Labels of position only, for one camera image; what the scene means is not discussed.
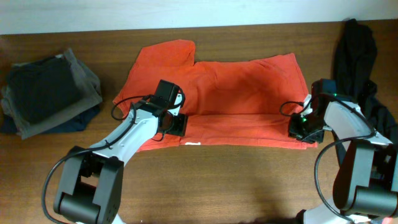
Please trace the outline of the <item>orange printed t-shirt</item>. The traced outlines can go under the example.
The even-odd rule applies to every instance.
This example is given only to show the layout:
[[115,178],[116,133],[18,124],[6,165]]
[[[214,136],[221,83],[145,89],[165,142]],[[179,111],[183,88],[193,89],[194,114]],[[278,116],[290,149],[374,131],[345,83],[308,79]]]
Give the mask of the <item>orange printed t-shirt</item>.
[[289,113],[308,89],[294,54],[246,62],[196,62],[195,43],[173,40],[144,47],[114,103],[127,113],[136,96],[155,92],[161,80],[185,93],[184,136],[150,140],[143,150],[182,145],[236,145],[306,149],[288,135]]

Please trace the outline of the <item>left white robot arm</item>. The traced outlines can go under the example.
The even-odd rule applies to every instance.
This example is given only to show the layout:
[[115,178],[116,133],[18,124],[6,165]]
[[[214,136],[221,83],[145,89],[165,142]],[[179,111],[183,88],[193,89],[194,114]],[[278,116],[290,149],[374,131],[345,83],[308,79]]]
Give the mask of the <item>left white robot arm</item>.
[[184,136],[187,115],[179,112],[185,94],[160,80],[155,93],[132,96],[121,124],[100,142],[73,147],[55,168],[63,166],[53,210],[73,223],[122,223],[119,216],[124,168],[138,149],[156,134]]

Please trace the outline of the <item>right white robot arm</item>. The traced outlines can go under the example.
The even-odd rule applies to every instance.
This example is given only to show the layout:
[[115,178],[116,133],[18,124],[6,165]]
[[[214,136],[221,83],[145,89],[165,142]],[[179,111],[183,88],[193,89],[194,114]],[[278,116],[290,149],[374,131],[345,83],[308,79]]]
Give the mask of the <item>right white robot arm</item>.
[[[366,223],[397,217],[397,145],[380,134],[360,106],[337,92],[334,80],[320,79],[300,103],[302,111],[290,114],[289,137],[304,143],[321,143],[325,131],[337,140],[316,158],[314,181],[322,204],[297,215],[298,223]],[[318,179],[318,166],[331,147],[342,146],[333,197],[326,199]]]

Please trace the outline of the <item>folded navy blue shirt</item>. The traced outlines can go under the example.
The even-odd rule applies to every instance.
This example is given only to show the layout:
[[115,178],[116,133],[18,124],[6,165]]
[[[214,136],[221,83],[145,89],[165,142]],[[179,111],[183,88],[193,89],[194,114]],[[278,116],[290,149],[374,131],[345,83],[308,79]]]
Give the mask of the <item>folded navy blue shirt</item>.
[[[73,133],[78,131],[84,131],[88,123],[100,112],[100,106],[96,105],[74,118],[54,127],[49,130],[42,132],[42,134],[52,133]],[[4,115],[4,121],[1,125],[1,133],[5,134],[16,134],[17,127],[12,117]]]

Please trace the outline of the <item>black garment on table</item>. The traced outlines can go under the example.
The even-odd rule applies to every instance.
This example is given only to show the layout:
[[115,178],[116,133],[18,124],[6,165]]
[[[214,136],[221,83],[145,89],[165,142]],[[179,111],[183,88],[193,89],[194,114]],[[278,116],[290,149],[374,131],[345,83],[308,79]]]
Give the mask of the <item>black garment on table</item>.
[[377,85],[370,79],[377,56],[372,30],[356,19],[345,21],[335,49],[333,79],[339,94],[352,97],[362,114],[384,137],[397,144],[397,122],[377,98]]

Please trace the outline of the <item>folded light grey shirt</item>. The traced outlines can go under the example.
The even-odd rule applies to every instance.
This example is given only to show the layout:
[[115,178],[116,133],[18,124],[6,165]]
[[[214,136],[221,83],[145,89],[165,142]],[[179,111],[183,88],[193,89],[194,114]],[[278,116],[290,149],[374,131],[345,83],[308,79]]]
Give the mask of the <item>folded light grey shirt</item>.
[[[64,58],[70,62],[72,75],[76,86],[81,92],[82,99],[49,116],[41,122],[34,124],[22,118],[21,114],[16,109],[14,103],[14,94],[9,88],[8,84],[6,84],[6,86],[1,90],[1,108],[5,115],[13,118],[17,127],[17,134],[20,135],[22,139],[27,139],[37,134],[42,134],[42,132],[54,128],[74,118],[80,113],[100,104],[103,100],[101,96],[99,78],[82,61],[75,57],[72,49],[68,49],[64,51],[64,53],[60,55],[54,55],[52,57]],[[28,63],[17,64],[12,66],[12,68],[16,66],[23,66],[25,64]]]

